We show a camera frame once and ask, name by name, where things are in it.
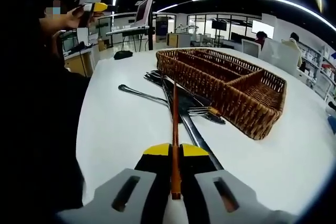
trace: fork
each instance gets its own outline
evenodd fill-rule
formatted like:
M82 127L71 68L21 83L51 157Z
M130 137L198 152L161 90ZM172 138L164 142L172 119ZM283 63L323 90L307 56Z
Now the fork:
M162 104L164 104L168 107L170 106L169 103L167 102L167 100L164 100L164 99L159 98L159 97L154 97L154 96L149 95L149 94L142 93L142 92L140 92L138 90L135 90L135 89L131 89L130 87L126 86L125 84L119 85L118 89L121 90L121 91L124 91L126 93L135 94L135 95L138 95L140 97L144 97L144 98L162 103ZM209 114L209 109L210 109L210 107L208 107L208 106L189 107L187 112L191 116L202 116L202 115L208 115Z

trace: wicker basket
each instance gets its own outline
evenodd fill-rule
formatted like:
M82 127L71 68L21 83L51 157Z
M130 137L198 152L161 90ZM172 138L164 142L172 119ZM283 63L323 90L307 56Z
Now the wicker basket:
M286 81L261 67L210 49L156 53L157 68L193 93L212 101L247 136L268 135L282 114Z

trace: wooden chopstick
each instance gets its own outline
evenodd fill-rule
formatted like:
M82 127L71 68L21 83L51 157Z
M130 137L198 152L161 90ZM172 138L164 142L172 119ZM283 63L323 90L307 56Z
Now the wooden chopstick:
M174 82L174 99L173 99L173 164L172 164L172 199L181 199L181 176L179 169L179 95L177 93L176 82Z

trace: white tabletop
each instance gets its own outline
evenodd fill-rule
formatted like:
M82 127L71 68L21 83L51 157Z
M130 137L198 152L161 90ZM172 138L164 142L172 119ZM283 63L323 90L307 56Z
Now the white tabletop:
M284 112L269 135L254 141L230 123L200 117L193 121L224 168L255 190L272 210L300 214L319 193L335 164L335 136L323 100L286 72L242 52L216 48L248 60L287 80ZM122 171L134 168L148 147L172 140L172 121L165 106L118 90L118 85L164 98L143 78L156 68L155 51L99 61L79 120L77 159L86 181L83 203L94 190ZM191 143L179 125L180 143Z

